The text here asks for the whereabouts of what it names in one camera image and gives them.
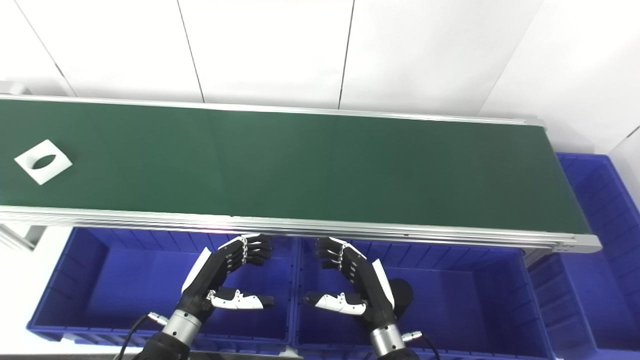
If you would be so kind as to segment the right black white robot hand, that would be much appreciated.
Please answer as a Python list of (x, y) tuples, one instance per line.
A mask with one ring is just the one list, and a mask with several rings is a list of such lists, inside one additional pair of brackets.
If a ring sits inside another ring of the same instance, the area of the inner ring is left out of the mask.
[(334, 237), (318, 238), (315, 250), (321, 267), (339, 271), (354, 292), (310, 291), (302, 299), (306, 305), (360, 317), (368, 332), (397, 324), (393, 290), (379, 260), (368, 260), (352, 244)]

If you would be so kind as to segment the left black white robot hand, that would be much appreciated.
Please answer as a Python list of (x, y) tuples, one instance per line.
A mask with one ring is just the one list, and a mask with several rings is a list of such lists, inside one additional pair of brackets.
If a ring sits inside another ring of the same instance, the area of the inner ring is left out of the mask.
[(261, 310), (275, 306), (272, 296), (256, 295), (226, 287), (227, 276), (250, 264), (263, 266), (272, 257), (272, 237), (242, 234), (222, 244), (217, 251), (204, 248), (190, 269), (176, 310), (205, 323), (215, 309)]

